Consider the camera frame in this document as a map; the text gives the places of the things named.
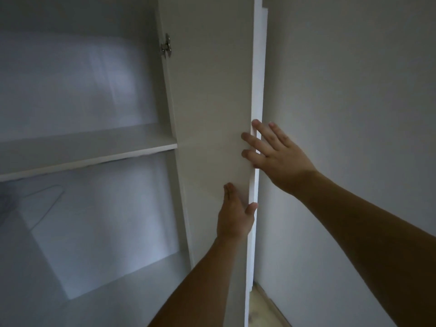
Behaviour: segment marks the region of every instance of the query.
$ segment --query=closet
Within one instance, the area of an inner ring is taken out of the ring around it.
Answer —
[[[262,0],[2,0],[0,326],[145,326],[261,119]],[[225,326],[248,325],[255,226]]]

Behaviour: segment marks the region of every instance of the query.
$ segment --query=cabinet door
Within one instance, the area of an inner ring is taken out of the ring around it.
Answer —
[[[262,77],[263,91],[263,70],[253,61],[262,48],[256,34],[263,27],[262,0],[158,0],[157,17],[161,43],[170,38],[163,68],[194,266],[215,240],[223,185],[233,182],[244,203],[257,194],[255,172],[241,157],[247,144],[240,135],[251,131],[254,115],[262,115],[262,101],[252,91],[258,88],[253,74]],[[248,325],[252,248],[245,242],[238,253],[225,326]]]

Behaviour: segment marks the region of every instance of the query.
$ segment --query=white shelf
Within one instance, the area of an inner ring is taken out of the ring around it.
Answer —
[[[69,301],[39,326],[147,326],[190,270],[178,252]]]
[[[0,142],[0,182],[175,148],[170,126],[160,124]]]

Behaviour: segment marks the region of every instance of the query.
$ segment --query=bare skin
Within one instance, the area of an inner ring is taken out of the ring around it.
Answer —
[[[240,243],[254,223],[257,203],[246,209],[236,188],[224,186],[217,237],[180,286],[156,314],[149,327],[221,327],[224,323],[230,276]]]
[[[242,156],[300,200],[335,238],[399,327],[436,326],[436,238],[336,185],[274,123],[252,122]]]

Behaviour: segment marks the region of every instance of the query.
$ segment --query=forearm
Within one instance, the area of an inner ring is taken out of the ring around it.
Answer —
[[[149,327],[221,327],[238,241],[216,239]]]
[[[296,197],[335,238],[398,326],[435,322],[435,237],[319,173]]]

